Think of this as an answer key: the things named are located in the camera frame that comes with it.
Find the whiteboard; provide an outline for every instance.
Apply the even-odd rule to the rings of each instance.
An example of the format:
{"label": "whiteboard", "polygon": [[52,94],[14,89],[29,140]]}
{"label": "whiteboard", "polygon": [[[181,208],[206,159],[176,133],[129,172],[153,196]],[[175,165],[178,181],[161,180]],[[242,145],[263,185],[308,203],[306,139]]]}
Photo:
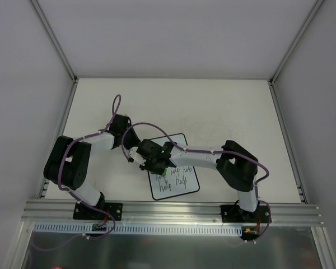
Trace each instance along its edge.
{"label": "whiteboard", "polygon": [[[132,123],[150,122],[167,133],[183,133],[189,146],[221,147],[234,140],[270,170],[259,183],[261,199],[272,203],[300,203],[284,139],[267,81],[81,78],[64,135],[83,136],[104,127],[111,104],[122,95],[119,113]],[[162,134],[137,126],[140,139]],[[86,179],[107,200],[154,201],[147,172],[128,163],[121,149],[90,157]],[[199,192],[168,198],[176,202],[235,202],[237,192],[219,173],[196,167]],[[264,175],[258,169],[257,178]],[[71,199],[49,184],[46,198]]]}
{"label": "whiteboard", "polygon": [[[170,136],[174,142],[188,145],[184,134],[178,133]],[[152,139],[153,142],[163,146],[168,141],[166,137]],[[152,198],[162,200],[199,191],[200,186],[193,166],[167,168],[166,175],[156,175],[148,172]]]}

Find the black mounting plate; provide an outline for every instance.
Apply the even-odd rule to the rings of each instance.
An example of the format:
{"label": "black mounting plate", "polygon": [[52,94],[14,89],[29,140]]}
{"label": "black mounting plate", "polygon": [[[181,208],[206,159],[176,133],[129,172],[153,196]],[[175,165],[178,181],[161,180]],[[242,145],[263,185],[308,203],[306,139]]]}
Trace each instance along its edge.
{"label": "black mounting plate", "polygon": [[[102,210],[108,211],[115,221],[122,219],[122,203],[105,203],[105,209]],[[92,210],[81,203],[76,203],[72,218],[74,220],[103,220],[105,216],[105,214]]]}
{"label": "black mounting plate", "polygon": [[[245,223],[238,211],[239,206],[237,205],[222,205],[220,206],[220,213],[222,215],[223,223]],[[259,205],[256,209],[256,219],[252,222],[257,223],[260,219],[260,223],[268,223],[269,221],[269,210],[267,206]]]}

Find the white floor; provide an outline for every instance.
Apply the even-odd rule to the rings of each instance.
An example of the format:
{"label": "white floor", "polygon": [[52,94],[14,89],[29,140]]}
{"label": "white floor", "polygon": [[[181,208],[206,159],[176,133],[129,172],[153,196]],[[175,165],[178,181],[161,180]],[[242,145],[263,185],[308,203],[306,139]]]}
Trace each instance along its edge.
{"label": "white floor", "polygon": [[[274,104],[266,81],[80,79],[64,135],[78,137],[105,127],[116,94],[120,114],[132,122],[150,122],[167,133],[183,133],[191,146],[221,146],[234,140],[268,167],[270,177],[259,184],[261,199],[300,203]],[[139,126],[140,139],[161,136]],[[196,168],[200,191],[163,201],[235,202],[237,193],[219,172]],[[258,177],[264,174],[259,169]],[[121,149],[90,158],[87,179],[107,200],[153,201],[148,175],[127,163]],[[46,198],[70,199],[49,184]]]}

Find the metal frame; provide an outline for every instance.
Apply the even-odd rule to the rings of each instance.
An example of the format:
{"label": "metal frame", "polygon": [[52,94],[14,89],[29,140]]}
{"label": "metal frame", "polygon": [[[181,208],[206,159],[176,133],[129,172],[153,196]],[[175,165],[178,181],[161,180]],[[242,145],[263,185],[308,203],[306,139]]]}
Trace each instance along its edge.
{"label": "metal frame", "polygon": [[320,7],[323,5],[325,0],[316,0],[310,11],[308,12],[306,18],[304,19],[302,25],[300,26],[299,30],[297,31],[296,35],[294,36],[290,46],[288,47],[284,57],[282,58],[278,68],[276,69],[273,77],[271,78],[272,85],[275,84],[276,80],[278,79],[279,75],[283,71],[286,63],[290,59],[291,55],[294,53],[297,45],[301,41],[302,37],[304,36],[307,28],[310,26],[311,22],[315,18],[316,14],[320,10]]}
{"label": "metal frame", "polygon": [[[63,111],[62,120],[59,124],[56,137],[64,131],[69,111],[72,105],[74,94],[78,83],[77,76],[65,56],[62,47],[55,36],[53,29],[50,26],[38,0],[29,0],[33,10],[37,14],[40,23],[42,24],[46,34],[48,35],[52,45],[66,71],[68,72],[73,86]],[[283,114],[278,102],[275,82],[291,55],[297,48],[300,40],[304,36],[307,28],[316,16],[319,8],[324,3],[324,0],[316,0],[311,10],[307,14],[303,24],[299,28],[287,52],[282,58],[275,74],[270,79],[270,92],[277,112],[277,117],[281,126],[283,138],[286,144],[288,156],[290,158],[293,174],[297,186],[301,188],[304,201],[308,202],[309,197],[306,192],[304,179],[301,176],[300,168],[296,160],[296,155],[291,145],[291,140],[285,125]],[[38,197],[40,198],[43,191],[45,180],[41,186]],[[178,202],[122,202],[124,205],[122,222],[140,223],[140,224],[181,224],[181,225],[222,225],[219,205],[223,203],[178,203]],[[20,231],[17,238],[14,240],[12,251],[9,254],[9,268],[20,268],[24,261],[25,253],[29,245],[32,229],[35,221],[70,221],[75,201],[72,200],[45,200],[36,199],[28,200],[23,216]],[[272,204],[272,226],[303,226],[311,227],[311,232],[314,237],[316,249],[323,268],[336,268],[336,259],[333,255],[329,239],[324,227],[323,218],[319,207],[311,204]]]}
{"label": "metal frame", "polygon": [[[189,225],[222,225],[220,205],[234,204],[155,201],[119,202],[123,203],[122,222]],[[76,200],[28,200],[22,220],[76,221],[72,219],[75,204]],[[270,207],[272,212],[271,226],[321,227],[324,225],[320,209],[317,205],[274,203]]]}
{"label": "metal frame", "polygon": [[287,150],[287,155],[289,157],[292,172],[293,172],[293,175],[295,177],[296,185],[297,185],[298,188],[301,188],[302,196],[304,198],[304,201],[306,203],[308,203],[309,202],[309,195],[306,191],[305,182],[304,182],[304,179],[302,178],[302,174],[301,174],[301,170],[300,170],[300,167],[298,165],[298,162],[297,162],[296,154],[295,154],[295,151],[293,150],[293,146],[291,144],[291,139],[290,139],[290,136],[287,132],[284,116],[282,114],[282,110],[281,110],[281,107],[280,107],[280,104],[279,104],[279,101],[278,101],[278,96],[277,96],[277,93],[276,93],[276,89],[271,83],[269,83],[269,88],[270,88],[271,97],[272,97],[273,102],[274,102],[276,114],[277,114],[277,117],[278,117],[278,120],[279,120],[282,136],[284,138],[284,142],[285,142],[285,146],[286,146],[286,150]]}
{"label": "metal frame", "polygon": [[323,268],[336,268],[336,257],[332,251],[325,227],[312,227],[316,249]]}
{"label": "metal frame", "polygon": [[125,75],[125,76],[89,76],[89,75],[77,75],[77,78],[169,78],[169,79],[177,79],[177,80],[263,80],[263,81],[269,81],[269,77],[221,77],[221,76],[209,76],[209,77],[195,77],[195,76],[139,76],[139,75]]}
{"label": "metal frame", "polygon": [[[71,110],[71,105],[72,105],[72,102],[73,102],[74,94],[76,93],[77,84],[78,84],[78,79],[76,79],[74,81],[74,83],[71,87],[71,90],[69,92],[68,99],[67,99],[66,105],[63,109],[63,112],[62,112],[62,115],[61,115],[61,120],[60,120],[60,123],[58,125],[58,128],[57,128],[57,131],[56,131],[56,134],[55,134],[55,137],[54,137],[54,141],[52,143],[50,151],[52,150],[56,139],[59,136],[61,136],[63,134],[63,131],[65,130],[65,126],[66,126],[66,123],[67,123],[69,111]],[[40,185],[40,188],[37,191],[37,198],[38,199],[42,198],[43,193],[45,191],[45,186],[46,186],[46,179],[44,178],[44,176],[42,176],[41,177],[41,185]]]}
{"label": "metal frame", "polygon": [[73,72],[73,69],[70,65],[70,63],[68,62],[65,53],[63,52],[61,45],[59,43],[59,41],[57,40],[57,37],[54,33],[54,31],[52,30],[49,21],[46,18],[46,15],[43,11],[43,9],[41,8],[40,3],[38,2],[38,0],[29,0],[32,8],[34,9],[36,15],[38,16],[43,28],[45,29],[45,32],[48,36],[48,38],[50,39],[52,45],[54,46],[58,57],[60,58],[60,60],[62,61],[69,77],[71,78],[72,82],[76,82],[76,75]]}

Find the enclosure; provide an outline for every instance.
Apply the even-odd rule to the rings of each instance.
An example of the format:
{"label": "enclosure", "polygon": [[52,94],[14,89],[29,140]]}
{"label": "enclosure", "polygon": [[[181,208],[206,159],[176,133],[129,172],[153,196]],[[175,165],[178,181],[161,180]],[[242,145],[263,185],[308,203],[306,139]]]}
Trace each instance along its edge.
{"label": "enclosure", "polygon": [[[132,123],[255,155],[264,236],[224,221],[239,192],[217,171],[164,188],[113,149],[86,180],[122,216],[82,238],[103,232],[44,166],[59,136],[103,129],[117,94]],[[0,268],[55,266],[336,268],[336,0],[0,1]]]}

